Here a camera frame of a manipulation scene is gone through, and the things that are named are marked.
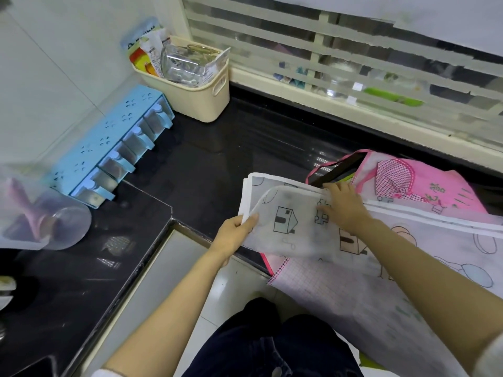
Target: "clear plastic bin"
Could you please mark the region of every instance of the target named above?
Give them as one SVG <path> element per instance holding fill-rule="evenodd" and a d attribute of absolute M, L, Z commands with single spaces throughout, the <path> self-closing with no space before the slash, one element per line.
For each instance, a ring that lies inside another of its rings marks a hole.
<path fill-rule="evenodd" d="M 90 226 L 83 203 L 0 165 L 0 248 L 66 249 Z"/>
<path fill-rule="evenodd" d="M 179 46 L 186 46 L 190 43 L 200 45 L 200 43 L 176 36 L 171 36 L 171 42 Z M 141 75 L 146 84 L 165 94 L 173 110 L 205 123 L 217 119 L 229 104 L 228 68 L 229 62 L 227 61 L 227 64 L 210 83 L 203 87 L 191 88 L 147 74 L 133 66 L 133 69 Z"/>

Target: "blue spice rack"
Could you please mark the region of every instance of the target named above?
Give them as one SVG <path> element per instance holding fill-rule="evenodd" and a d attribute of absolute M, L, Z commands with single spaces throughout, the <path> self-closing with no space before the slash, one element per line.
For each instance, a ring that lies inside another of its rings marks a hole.
<path fill-rule="evenodd" d="M 162 92 L 136 86 L 44 177 L 64 195 L 98 208 L 134 164 L 154 146 L 164 129 L 171 128 L 173 111 Z"/>

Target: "black countertop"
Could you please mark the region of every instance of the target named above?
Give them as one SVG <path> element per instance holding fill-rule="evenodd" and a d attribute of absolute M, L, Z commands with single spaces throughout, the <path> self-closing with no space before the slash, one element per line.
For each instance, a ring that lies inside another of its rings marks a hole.
<path fill-rule="evenodd" d="M 456 169 L 493 214 L 503 215 L 500 175 L 306 107 L 231 88 L 232 100 L 213 123 L 178 114 L 116 189 L 117 197 L 92 212 L 92 227 L 62 251 L 0 252 L 0 275 L 18 281 L 18 293 L 0 311 L 0 377 L 69 376 L 96 341 L 169 226 L 179 222 L 213 239 L 237 214 L 242 180 L 251 172 L 304 181 L 321 162 L 360 148 Z M 261 256 L 237 255 L 266 271 Z"/>

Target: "person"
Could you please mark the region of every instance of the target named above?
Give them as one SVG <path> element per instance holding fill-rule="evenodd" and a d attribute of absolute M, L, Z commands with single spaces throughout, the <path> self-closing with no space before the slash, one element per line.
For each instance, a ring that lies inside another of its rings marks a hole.
<path fill-rule="evenodd" d="M 351 185 L 324 187 L 332 205 L 321 209 L 330 221 L 368 245 L 465 371 L 502 376 L 503 300 L 372 218 Z M 244 223 L 242 217 L 223 222 L 208 251 L 93 377 L 172 376 L 218 270 L 257 221 L 252 216 Z M 183 376 L 200 375 L 363 376 L 327 323 L 300 315 L 281 324 L 264 298 L 248 302 L 218 328 Z"/>

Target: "white sleeve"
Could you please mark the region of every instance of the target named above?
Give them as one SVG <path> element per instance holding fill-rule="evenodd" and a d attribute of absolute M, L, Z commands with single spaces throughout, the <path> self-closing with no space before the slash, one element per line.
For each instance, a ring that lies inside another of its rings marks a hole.
<path fill-rule="evenodd" d="M 122 377 L 120 374 L 111 372 L 110 370 L 100 369 L 92 374 L 91 377 Z"/>
<path fill-rule="evenodd" d="M 503 333 L 482 353 L 475 364 L 473 377 L 499 377 L 503 375 Z"/>

